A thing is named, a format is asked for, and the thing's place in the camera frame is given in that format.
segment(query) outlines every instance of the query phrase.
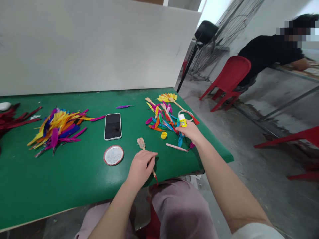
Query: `black shirt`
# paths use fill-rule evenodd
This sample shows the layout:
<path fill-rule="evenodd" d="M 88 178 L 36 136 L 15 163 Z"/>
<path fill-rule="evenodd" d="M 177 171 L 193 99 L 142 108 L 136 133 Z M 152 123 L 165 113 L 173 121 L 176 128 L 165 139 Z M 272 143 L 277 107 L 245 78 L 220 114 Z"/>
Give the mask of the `black shirt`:
<path fill-rule="evenodd" d="M 285 41 L 284 35 L 261 35 L 252 39 L 238 53 L 252 64 L 249 73 L 238 85 L 249 84 L 252 77 L 276 62 L 285 65 L 304 58 L 302 50 L 297 48 L 295 43 Z"/>

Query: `dark hair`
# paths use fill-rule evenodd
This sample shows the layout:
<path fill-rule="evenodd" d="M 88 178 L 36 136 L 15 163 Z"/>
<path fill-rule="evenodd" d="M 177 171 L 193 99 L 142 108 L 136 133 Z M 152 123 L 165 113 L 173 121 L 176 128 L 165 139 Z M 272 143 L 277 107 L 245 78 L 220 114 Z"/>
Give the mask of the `dark hair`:
<path fill-rule="evenodd" d="M 304 14 L 289 21 L 290 28 L 314 28 L 315 21 L 319 20 L 319 14 Z"/>

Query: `person's left hand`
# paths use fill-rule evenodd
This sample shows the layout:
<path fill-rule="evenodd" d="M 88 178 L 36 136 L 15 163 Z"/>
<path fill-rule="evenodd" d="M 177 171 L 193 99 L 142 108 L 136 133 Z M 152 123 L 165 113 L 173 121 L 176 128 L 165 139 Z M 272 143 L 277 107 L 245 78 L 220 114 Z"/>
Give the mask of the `person's left hand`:
<path fill-rule="evenodd" d="M 152 173 L 156 155 L 157 153 L 141 150 L 134 156 L 126 182 L 137 191 L 141 189 Z"/>

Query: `glue bottle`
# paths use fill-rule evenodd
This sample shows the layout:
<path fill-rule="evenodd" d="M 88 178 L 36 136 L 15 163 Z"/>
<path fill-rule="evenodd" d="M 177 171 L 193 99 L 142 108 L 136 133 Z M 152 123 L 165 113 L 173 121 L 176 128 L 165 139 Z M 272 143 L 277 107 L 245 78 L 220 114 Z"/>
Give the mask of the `glue bottle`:
<path fill-rule="evenodd" d="M 186 123 L 185 115 L 184 114 L 180 114 L 178 116 L 178 119 L 179 119 L 180 126 L 182 128 L 186 128 L 187 127 L 187 123 Z"/>

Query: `white board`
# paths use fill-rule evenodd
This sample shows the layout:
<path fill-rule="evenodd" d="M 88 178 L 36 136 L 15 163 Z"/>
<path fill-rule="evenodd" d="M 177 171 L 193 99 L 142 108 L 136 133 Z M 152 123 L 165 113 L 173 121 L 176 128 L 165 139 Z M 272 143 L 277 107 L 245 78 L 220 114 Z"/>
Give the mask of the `white board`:
<path fill-rule="evenodd" d="M 173 87 L 200 14 L 137 1 L 0 1 L 0 96 Z"/>

